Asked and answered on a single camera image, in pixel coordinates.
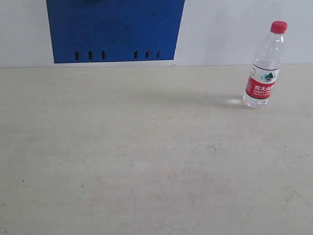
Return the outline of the blue ring binder notebook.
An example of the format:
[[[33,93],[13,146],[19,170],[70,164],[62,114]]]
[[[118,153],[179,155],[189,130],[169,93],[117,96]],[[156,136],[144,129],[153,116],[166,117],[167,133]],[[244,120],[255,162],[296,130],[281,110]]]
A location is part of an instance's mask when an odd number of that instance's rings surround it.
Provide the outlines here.
[[[48,0],[56,64],[173,60],[184,0]]]

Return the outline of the clear plastic water bottle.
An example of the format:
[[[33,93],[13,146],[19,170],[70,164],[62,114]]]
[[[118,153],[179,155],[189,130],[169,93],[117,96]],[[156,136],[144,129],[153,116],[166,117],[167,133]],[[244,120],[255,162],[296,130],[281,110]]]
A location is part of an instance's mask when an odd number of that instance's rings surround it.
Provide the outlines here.
[[[256,51],[243,96],[248,107],[260,108],[268,103],[282,65],[287,28],[286,22],[274,21]]]

